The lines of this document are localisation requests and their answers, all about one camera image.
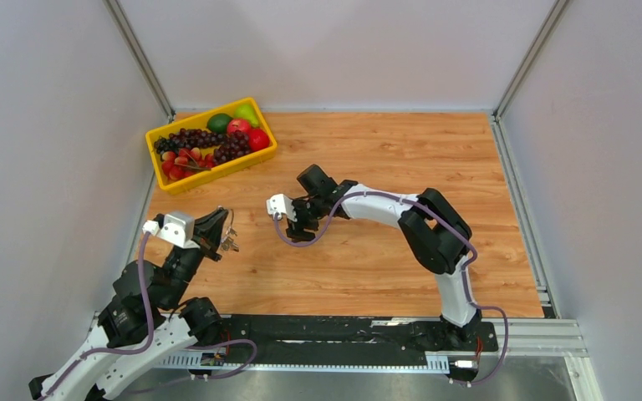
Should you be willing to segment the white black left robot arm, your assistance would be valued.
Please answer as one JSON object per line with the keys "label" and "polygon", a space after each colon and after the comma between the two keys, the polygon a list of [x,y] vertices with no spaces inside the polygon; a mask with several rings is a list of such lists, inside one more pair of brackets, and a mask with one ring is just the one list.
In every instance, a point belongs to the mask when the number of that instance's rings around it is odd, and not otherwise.
{"label": "white black left robot arm", "polygon": [[221,206],[199,218],[174,211],[146,221],[114,296],[63,367],[29,382],[32,399],[113,400],[163,358],[216,346],[219,312],[207,297],[183,296],[204,260],[221,259],[233,221],[233,210]]}

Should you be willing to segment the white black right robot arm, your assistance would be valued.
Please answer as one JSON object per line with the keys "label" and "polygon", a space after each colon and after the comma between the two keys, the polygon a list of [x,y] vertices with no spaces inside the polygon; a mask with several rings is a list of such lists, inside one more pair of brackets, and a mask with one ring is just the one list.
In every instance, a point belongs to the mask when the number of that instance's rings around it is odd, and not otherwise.
{"label": "white black right robot arm", "polygon": [[473,299],[467,273],[477,257],[472,231],[438,190],[398,194],[356,180],[336,182],[318,165],[310,165],[297,181],[305,195],[276,194],[266,202],[273,220],[288,224],[287,229],[278,230],[284,241],[296,247],[310,246],[335,218],[374,221],[400,230],[415,259],[436,279],[447,343],[462,349],[476,340],[482,312]]}

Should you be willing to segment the silver keyring with keys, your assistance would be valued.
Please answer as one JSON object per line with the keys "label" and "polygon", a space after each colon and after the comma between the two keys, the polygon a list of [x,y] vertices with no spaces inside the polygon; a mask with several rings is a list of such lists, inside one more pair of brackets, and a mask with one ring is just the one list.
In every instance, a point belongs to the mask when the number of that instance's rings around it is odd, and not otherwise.
{"label": "silver keyring with keys", "polygon": [[222,224],[222,234],[220,240],[220,251],[239,252],[240,247],[236,243],[237,232],[234,228],[235,211],[232,208],[227,209],[227,216]]}

